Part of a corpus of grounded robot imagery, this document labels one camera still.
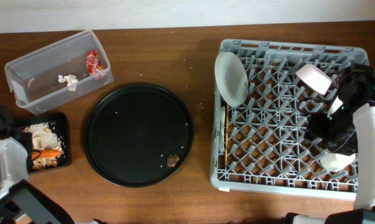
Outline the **orange carrot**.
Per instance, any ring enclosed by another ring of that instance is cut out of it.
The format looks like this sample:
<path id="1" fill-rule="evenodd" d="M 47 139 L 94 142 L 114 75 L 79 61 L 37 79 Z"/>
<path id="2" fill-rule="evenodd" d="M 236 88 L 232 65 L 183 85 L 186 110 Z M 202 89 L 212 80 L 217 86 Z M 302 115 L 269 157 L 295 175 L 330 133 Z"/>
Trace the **orange carrot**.
<path id="1" fill-rule="evenodd" d="M 62 151 L 59 150 L 38 150 L 33 151 L 31 155 L 32 160 L 40 159 L 40 158 L 46 158 L 46 157 L 58 157 L 63 154 Z"/>

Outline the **white cup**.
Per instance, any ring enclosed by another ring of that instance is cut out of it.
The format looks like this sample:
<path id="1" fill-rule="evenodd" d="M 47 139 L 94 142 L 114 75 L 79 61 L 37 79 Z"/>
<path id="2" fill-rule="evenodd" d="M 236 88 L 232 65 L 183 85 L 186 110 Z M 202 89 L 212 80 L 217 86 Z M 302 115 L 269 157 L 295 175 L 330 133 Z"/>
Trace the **white cup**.
<path id="1" fill-rule="evenodd" d="M 339 172 L 356 159 L 356 154 L 346 156 L 343 154 L 329 153 L 320 159 L 320 164 L 329 172 Z"/>

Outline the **pink bowl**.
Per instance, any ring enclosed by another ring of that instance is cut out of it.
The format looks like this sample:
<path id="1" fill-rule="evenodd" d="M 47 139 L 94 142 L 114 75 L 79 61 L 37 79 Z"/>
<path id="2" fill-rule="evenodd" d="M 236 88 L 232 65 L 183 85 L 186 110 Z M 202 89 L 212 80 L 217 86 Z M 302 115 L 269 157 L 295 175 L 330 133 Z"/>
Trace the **pink bowl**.
<path id="1" fill-rule="evenodd" d="M 295 73 L 312 90 L 325 95 L 332 83 L 331 78 L 312 64 L 306 64 Z"/>

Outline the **white tissue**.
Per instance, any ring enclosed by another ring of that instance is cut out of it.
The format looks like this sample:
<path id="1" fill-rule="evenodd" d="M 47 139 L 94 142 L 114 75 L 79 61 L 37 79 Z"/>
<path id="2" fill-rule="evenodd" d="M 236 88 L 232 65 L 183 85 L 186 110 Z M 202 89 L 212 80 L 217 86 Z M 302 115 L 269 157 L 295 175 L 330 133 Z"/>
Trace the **white tissue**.
<path id="1" fill-rule="evenodd" d="M 78 83 L 78 79 L 75 75 L 69 74 L 66 76 L 59 75 L 58 76 L 58 82 L 59 83 L 67 83 L 67 88 L 69 91 L 75 91 L 76 90 L 76 84 Z"/>

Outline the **wooden chopstick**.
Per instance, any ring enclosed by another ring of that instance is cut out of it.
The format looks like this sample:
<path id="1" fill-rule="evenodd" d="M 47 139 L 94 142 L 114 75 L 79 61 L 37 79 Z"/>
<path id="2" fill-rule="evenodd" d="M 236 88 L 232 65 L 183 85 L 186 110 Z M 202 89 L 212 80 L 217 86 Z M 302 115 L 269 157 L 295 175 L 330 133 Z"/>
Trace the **wooden chopstick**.
<path id="1" fill-rule="evenodd" d="M 225 118 L 225 169 L 228 167 L 228 126 L 229 126 L 229 104 L 226 106 Z"/>

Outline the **white plastic fork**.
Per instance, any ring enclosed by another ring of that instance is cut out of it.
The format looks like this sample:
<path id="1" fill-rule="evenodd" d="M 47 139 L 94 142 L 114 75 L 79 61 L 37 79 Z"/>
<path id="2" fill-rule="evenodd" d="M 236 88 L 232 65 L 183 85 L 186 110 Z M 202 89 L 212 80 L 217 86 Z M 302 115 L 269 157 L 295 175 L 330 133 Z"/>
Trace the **white plastic fork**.
<path id="1" fill-rule="evenodd" d="M 225 120 L 226 120 L 226 108 L 222 106 L 220 108 L 220 144 L 219 144 L 219 153 L 225 153 Z"/>

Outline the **grey plate with rice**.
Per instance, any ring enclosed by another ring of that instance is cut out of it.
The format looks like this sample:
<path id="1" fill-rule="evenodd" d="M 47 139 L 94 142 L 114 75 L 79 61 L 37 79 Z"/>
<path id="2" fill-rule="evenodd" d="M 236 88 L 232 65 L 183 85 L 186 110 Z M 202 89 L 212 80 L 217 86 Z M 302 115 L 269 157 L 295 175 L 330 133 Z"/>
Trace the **grey plate with rice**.
<path id="1" fill-rule="evenodd" d="M 221 52 L 215 60 L 215 80 L 218 90 L 228 105 L 238 107 L 248 97 L 248 77 L 239 57 Z"/>

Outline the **red snack wrapper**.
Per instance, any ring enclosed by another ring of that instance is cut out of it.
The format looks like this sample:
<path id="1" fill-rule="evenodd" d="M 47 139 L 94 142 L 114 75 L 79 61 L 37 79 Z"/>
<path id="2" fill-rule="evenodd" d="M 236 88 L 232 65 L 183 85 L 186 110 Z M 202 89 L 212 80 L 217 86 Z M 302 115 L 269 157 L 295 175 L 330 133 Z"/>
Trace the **red snack wrapper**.
<path id="1" fill-rule="evenodd" d="M 104 70 L 102 64 L 99 63 L 98 51 L 96 49 L 87 53 L 85 65 L 90 76 L 94 76 Z"/>

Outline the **brown food scrap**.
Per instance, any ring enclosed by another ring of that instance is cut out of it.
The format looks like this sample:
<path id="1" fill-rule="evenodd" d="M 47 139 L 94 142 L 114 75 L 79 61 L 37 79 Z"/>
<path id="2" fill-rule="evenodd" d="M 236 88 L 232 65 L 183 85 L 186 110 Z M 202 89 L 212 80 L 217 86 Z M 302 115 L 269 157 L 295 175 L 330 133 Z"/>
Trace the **brown food scrap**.
<path id="1" fill-rule="evenodd" d="M 167 158 L 167 167 L 170 167 L 170 168 L 175 167 L 178 164 L 179 160 L 180 158 L 178 155 L 176 154 L 169 155 L 169 157 Z"/>

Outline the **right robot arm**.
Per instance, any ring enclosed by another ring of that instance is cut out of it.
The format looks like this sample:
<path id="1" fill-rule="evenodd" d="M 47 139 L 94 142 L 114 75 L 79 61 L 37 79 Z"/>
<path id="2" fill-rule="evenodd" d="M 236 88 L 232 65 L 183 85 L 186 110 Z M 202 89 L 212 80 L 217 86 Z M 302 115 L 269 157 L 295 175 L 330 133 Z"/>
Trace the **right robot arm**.
<path id="1" fill-rule="evenodd" d="M 288 213 L 291 224 L 355 224 L 375 223 L 375 106 L 363 105 L 353 113 L 358 138 L 358 190 L 353 209 L 334 213 L 326 219 Z"/>

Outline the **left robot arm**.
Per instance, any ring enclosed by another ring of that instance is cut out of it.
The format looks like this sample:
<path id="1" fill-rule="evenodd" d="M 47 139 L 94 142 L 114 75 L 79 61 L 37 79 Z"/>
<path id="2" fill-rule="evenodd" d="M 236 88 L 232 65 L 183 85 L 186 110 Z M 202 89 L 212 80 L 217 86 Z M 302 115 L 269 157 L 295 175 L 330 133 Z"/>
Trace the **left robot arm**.
<path id="1" fill-rule="evenodd" d="M 43 152 L 40 135 L 51 135 L 46 128 L 25 132 L 0 123 L 0 223 L 15 223 L 30 216 L 32 223 L 75 223 L 53 200 L 28 182 L 28 166 Z"/>

